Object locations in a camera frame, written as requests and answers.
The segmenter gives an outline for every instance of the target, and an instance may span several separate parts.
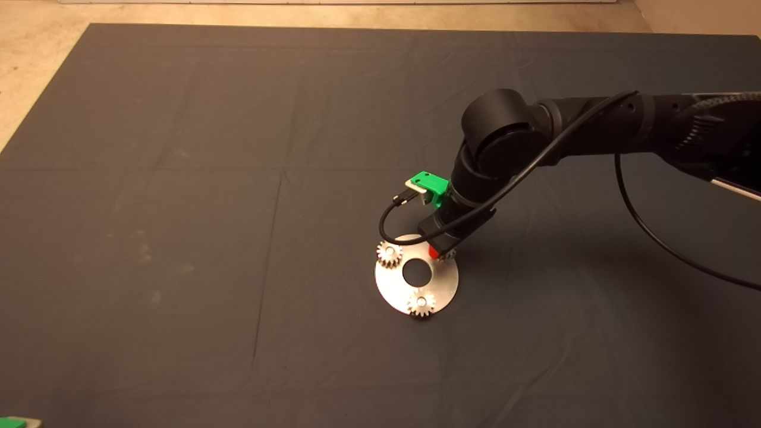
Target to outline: metal disc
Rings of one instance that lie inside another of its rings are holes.
[[[419,238],[420,235],[402,235],[396,239]],[[446,307],[452,301],[460,282],[457,263],[453,258],[436,260],[428,255],[428,242],[403,247],[402,260],[395,267],[384,267],[380,262],[375,263],[375,283],[378,291],[389,305],[403,314],[409,314],[407,306],[410,298],[418,294],[432,294],[436,300],[434,313]],[[404,265],[412,260],[420,259],[431,268],[431,280],[422,287],[413,287],[407,283],[402,274]]]

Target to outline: dark gray tablecloth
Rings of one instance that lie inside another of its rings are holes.
[[[755,37],[92,25],[0,155],[0,415],[48,426],[761,426],[761,293],[533,174],[428,322],[374,283],[403,181],[492,88],[761,90]],[[676,248],[761,280],[761,208],[650,155]],[[394,213],[414,231],[423,207]]]

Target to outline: spur gear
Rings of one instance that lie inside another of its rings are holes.
[[[456,256],[456,255],[457,255],[457,250],[453,248],[453,249],[449,250],[447,253],[444,253],[441,256],[436,257],[436,260],[437,261],[450,260],[450,259],[453,259],[454,256]]]
[[[402,248],[399,245],[389,244],[382,241],[377,246],[375,253],[378,255],[378,263],[383,267],[395,267],[402,260]]]
[[[421,293],[415,291],[407,302],[409,314],[414,317],[427,317],[433,313],[436,305],[436,298],[431,293]]]

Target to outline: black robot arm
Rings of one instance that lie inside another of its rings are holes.
[[[632,93],[615,104],[605,97],[542,100],[526,104],[499,89],[475,99],[463,114],[463,144],[441,207],[419,223],[422,236],[440,231],[500,192],[572,124],[566,141],[538,166],[572,155],[653,152],[702,180],[746,195],[761,191],[761,94]],[[577,119],[600,110],[580,126]],[[488,221],[484,209],[464,224],[428,239],[444,254]]]

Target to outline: green bracket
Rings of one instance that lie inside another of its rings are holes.
[[[449,180],[430,172],[420,171],[404,184],[423,195],[423,203],[433,203],[438,208],[449,187]]]
[[[0,428],[25,428],[27,422],[10,417],[0,417]]]

